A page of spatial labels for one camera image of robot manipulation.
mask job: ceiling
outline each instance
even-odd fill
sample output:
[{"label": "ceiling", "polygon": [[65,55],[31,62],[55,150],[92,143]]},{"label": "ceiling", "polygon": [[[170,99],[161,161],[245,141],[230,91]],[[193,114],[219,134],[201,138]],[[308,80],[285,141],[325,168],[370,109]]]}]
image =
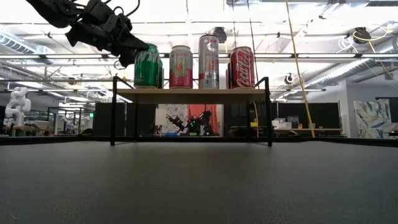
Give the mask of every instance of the ceiling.
[{"label": "ceiling", "polygon": [[[77,1],[86,4],[87,0]],[[135,8],[137,1],[112,0],[111,8],[121,6],[125,14]],[[327,4],[300,3],[290,4],[292,31],[295,36],[298,53],[351,53],[341,50],[339,41],[353,31],[355,27],[366,27],[372,37],[383,36],[389,21],[398,21],[397,7],[366,7],[366,3]],[[293,52],[289,21],[284,3],[261,3],[237,5],[234,8],[225,0],[150,0],[142,1],[140,8],[130,17],[133,25],[132,33],[144,42],[158,46],[160,53],[169,53],[174,45],[190,46],[193,53],[198,52],[200,36],[212,28],[224,27],[228,35],[225,44],[220,44],[220,53],[231,53],[235,46],[249,46],[256,53],[288,53]],[[96,48],[79,43],[71,47],[64,33],[69,28],[57,29],[44,20],[25,0],[8,1],[6,7],[0,8],[0,25],[2,30],[14,34],[27,44],[44,45],[55,54],[98,54]],[[390,32],[373,44],[377,45],[398,33],[398,26],[389,27]],[[369,45],[353,44],[358,52],[369,50]],[[3,54],[15,54],[10,49],[1,47]],[[109,78],[118,73],[133,79],[134,68],[116,70],[109,63],[94,60],[94,66],[49,67],[54,72],[53,78],[83,77]],[[57,60],[56,64],[70,63],[69,60]],[[78,63],[91,63],[92,60],[76,60]],[[169,69],[168,59],[163,59],[165,71]],[[299,64],[305,77],[314,77],[318,73],[335,65],[333,62],[304,62]],[[44,74],[44,65],[27,67],[33,72]],[[224,75],[226,64],[220,64],[220,75]],[[270,85],[283,86],[283,77],[288,73],[297,74],[293,62],[258,62],[259,78],[270,77]],[[194,62],[194,78],[197,78],[197,62]]]}]

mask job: shelf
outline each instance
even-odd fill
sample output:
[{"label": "shelf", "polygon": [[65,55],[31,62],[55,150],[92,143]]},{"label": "shelf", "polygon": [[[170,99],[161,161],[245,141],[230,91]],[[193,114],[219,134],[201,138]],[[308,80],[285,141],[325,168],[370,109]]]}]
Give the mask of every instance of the shelf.
[{"label": "shelf", "polygon": [[142,104],[233,104],[265,101],[265,90],[118,89],[118,94]]}]

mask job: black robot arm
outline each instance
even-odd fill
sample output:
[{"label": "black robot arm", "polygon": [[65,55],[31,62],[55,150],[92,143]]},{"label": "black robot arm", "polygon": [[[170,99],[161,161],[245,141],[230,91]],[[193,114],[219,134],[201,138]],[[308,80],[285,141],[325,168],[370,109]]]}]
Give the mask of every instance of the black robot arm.
[{"label": "black robot arm", "polygon": [[75,0],[26,1],[51,25],[57,28],[71,26],[66,36],[72,47],[77,42],[83,42],[98,50],[107,50],[114,56],[120,56],[123,67],[134,63],[137,50],[149,48],[130,33],[130,19],[123,13],[115,15],[114,10],[106,4],[109,1],[89,0],[86,6],[74,3]]}]

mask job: coca-cola logo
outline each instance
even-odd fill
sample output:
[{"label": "coca-cola logo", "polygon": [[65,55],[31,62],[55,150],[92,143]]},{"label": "coca-cola logo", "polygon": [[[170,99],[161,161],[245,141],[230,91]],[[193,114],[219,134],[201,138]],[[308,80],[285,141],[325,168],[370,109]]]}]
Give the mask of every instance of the coca-cola logo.
[{"label": "coca-cola logo", "polygon": [[236,69],[239,74],[236,82],[240,87],[250,87],[251,52],[249,49],[241,48],[236,51],[236,56]]}]

